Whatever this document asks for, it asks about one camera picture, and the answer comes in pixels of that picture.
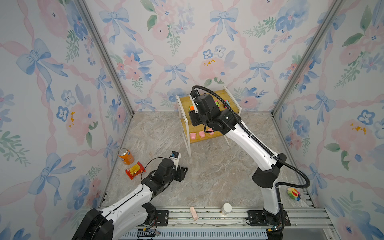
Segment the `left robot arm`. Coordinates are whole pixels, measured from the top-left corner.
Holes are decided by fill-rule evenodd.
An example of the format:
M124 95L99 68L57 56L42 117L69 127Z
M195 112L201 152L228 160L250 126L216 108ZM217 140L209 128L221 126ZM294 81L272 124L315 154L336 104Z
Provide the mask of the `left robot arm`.
M156 207L151 200L174 181L182 182L188 172L175 157L163 158L131 193L102 210L89 210L80 223L73 240L118 240L137 226L155 221Z

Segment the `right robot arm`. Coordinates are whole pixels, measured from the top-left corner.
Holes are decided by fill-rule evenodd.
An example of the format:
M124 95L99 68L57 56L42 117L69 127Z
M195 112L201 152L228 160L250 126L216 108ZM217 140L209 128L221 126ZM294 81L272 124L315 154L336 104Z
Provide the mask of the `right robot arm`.
M190 94L194 109L189 112L193 126L220 132L239 145L258 165L252 176L253 182L261 188L264 200L263 214L266 224L274 231L283 230L286 224L284 206L281 201L280 186L305 189L310 186L306 174L286 162L286 155L277 154L259 140L245 125L240 116L215 93L200 95L197 91ZM299 174L303 185L279 182L281 168L285 166Z

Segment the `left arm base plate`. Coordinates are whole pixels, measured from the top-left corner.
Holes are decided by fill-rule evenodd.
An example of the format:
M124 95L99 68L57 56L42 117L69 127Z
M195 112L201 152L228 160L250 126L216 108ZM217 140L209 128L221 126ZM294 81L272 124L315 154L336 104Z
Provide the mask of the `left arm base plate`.
M146 227L167 227L169 222L169 211L168 210L155 210L151 211L143 226Z

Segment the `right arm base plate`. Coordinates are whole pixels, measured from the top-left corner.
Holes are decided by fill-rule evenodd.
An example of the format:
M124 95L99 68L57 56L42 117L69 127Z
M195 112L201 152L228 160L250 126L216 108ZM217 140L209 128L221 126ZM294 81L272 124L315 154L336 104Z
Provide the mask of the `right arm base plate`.
M276 215L269 213L265 209L248 210L247 214L246 223L251 227L267 227L272 231L280 231L291 226L288 213L285 210L279 210Z

